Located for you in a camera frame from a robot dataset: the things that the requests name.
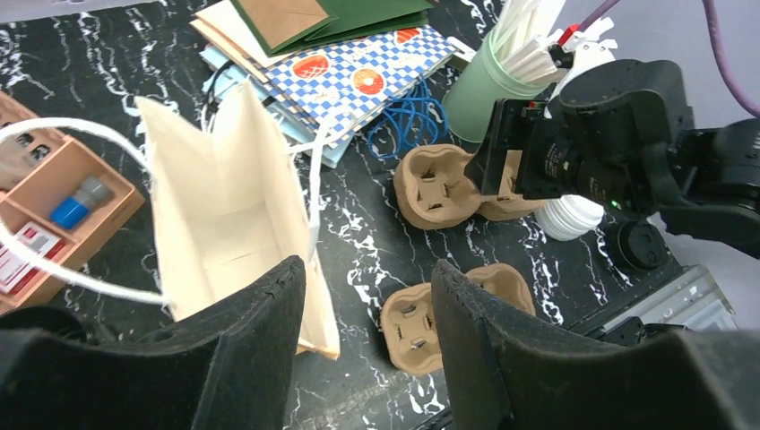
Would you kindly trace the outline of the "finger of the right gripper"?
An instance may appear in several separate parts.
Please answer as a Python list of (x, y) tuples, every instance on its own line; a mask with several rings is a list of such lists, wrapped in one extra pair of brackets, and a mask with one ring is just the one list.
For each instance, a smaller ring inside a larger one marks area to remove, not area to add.
[(464, 168), (482, 196), (499, 194), (508, 151), (521, 151), (527, 145), (533, 128), (529, 111), (535, 106), (533, 100), (495, 101), (486, 134)]

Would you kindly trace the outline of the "stack of pulp cup carriers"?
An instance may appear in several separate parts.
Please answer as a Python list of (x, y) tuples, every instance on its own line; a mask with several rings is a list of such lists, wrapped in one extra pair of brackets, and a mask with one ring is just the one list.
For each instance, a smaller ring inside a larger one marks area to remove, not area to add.
[(454, 144), (419, 146), (397, 166), (393, 186), (402, 216), (423, 230), (452, 228), (475, 214), (491, 221), (519, 219), (544, 207), (514, 192), (522, 153), (507, 153), (499, 192), (483, 196), (464, 175), (472, 155)]

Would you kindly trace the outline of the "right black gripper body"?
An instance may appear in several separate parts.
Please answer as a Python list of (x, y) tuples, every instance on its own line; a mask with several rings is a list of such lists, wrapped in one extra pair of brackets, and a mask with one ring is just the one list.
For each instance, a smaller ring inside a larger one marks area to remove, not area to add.
[(665, 150), (690, 114), (681, 68), (670, 60), (615, 60), (581, 73), (552, 100), (522, 147), (516, 190), (525, 199), (579, 195), (631, 215), (661, 204)]

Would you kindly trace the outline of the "kraft paper takeout bag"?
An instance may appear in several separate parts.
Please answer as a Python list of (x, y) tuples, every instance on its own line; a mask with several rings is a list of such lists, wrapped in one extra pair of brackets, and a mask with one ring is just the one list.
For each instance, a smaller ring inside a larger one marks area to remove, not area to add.
[(340, 336), (315, 245), (321, 162), (303, 189), (289, 145), (251, 84), (231, 90), (209, 132), (166, 105), (135, 101), (145, 144), (115, 129), (72, 117), (40, 117), (9, 126), (67, 132), (130, 181), (150, 204), (160, 285), (141, 291), (61, 267), (11, 237), (1, 221), (1, 308), (48, 302), (63, 286), (166, 306), (183, 320), (248, 286), (283, 259), (306, 267), (298, 351), (336, 359)]

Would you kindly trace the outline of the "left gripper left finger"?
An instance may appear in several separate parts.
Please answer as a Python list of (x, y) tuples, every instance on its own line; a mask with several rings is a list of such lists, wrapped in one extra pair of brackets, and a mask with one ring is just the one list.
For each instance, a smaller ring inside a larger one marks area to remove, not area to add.
[(304, 309), (297, 256), (137, 341), (71, 311), (1, 318), (4, 429), (280, 429)]

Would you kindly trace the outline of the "single pulp cup carrier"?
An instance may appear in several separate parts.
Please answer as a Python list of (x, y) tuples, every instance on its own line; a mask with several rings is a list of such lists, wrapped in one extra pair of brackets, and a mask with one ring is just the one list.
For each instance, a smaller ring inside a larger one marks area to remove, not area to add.
[[(536, 314), (528, 284), (513, 266), (493, 263), (471, 269), (465, 276), (493, 296), (527, 314)], [(429, 282), (391, 294), (384, 302), (379, 322), (395, 367), (415, 376), (443, 367)]]

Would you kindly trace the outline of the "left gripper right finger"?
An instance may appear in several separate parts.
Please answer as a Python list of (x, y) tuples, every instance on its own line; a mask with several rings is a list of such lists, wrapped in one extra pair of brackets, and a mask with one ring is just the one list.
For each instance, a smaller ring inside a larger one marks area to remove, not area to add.
[(431, 287), (458, 429), (759, 426), (755, 331), (668, 331), (623, 347), (529, 315), (447, 261)]

